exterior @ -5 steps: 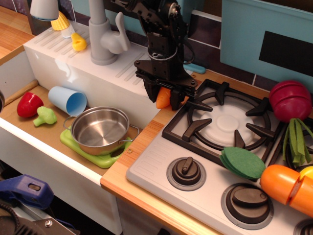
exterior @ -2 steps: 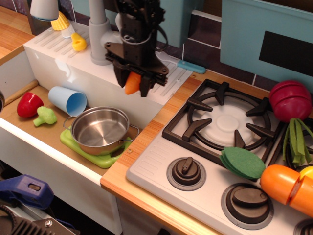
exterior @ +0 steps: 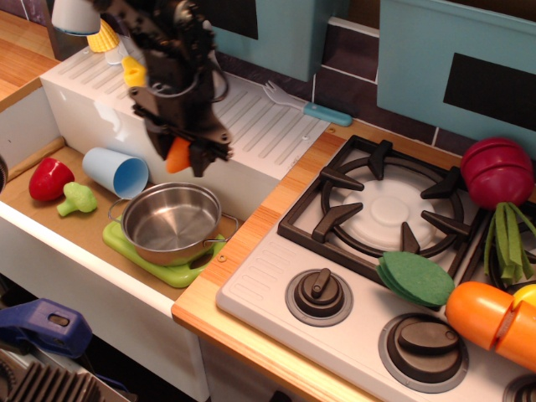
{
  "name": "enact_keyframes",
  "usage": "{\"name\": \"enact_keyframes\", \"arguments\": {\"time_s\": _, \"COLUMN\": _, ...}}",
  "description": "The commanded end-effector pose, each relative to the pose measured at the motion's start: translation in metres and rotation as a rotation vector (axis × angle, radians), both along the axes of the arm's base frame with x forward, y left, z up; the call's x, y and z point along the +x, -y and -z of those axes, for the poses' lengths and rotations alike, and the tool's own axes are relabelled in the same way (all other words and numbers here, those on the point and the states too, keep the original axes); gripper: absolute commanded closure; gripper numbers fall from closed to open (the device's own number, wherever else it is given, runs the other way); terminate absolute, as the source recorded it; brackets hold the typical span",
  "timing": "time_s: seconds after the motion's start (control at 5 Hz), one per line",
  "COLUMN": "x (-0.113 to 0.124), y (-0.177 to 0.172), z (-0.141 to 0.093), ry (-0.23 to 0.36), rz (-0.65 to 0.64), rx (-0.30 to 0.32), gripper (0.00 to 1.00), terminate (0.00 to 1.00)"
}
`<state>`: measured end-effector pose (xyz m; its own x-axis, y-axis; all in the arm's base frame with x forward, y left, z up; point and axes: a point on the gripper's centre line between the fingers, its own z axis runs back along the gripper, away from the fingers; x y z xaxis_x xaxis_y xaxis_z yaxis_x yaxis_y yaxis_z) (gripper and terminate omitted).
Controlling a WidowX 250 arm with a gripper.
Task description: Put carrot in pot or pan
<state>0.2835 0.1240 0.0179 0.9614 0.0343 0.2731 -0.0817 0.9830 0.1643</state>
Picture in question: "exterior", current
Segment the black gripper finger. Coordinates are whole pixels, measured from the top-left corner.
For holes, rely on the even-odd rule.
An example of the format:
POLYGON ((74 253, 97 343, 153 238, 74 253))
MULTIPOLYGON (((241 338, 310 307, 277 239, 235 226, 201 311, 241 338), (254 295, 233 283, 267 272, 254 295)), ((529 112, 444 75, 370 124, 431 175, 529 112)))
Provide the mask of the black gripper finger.
POLYGON ((191 142, 189 150, 189 163, 196 178, 201 178, 210 164, 217 158, 217 148, 208 142, 191 142))
POLYGON ((145 121, 145 127, 155 151, 162 160, 166 160, 175 140, 173 131, 168 125, 158 125, 153 121, 145 121))

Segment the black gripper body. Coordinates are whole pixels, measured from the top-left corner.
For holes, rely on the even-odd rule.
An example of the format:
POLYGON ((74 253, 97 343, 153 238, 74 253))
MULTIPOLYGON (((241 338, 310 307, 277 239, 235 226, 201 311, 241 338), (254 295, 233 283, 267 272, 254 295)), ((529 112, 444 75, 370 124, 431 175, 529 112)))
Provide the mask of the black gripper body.
POLYGON ((217 158, 231 157, 230 134, 214 114, 208 90, 190 87, 172 93, 166 86, 135 86, 128 95, 134 101, 135 114, 144 121, 168 125, 175 138, 212 143, 217 158))

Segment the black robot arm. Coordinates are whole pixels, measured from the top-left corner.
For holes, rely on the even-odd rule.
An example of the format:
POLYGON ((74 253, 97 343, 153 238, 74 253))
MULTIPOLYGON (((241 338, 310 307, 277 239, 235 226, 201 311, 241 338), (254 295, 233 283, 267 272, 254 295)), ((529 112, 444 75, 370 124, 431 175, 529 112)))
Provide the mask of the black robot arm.
POLYGON ((94 1, 126 26, 142 51, 143 85, 129 90, 157 154, 175 173, 191 168, 201 177, 209 165, 232 155, 231 135, 214 113, 229 92, 215 58, 214 32, 192 1, 94 1))

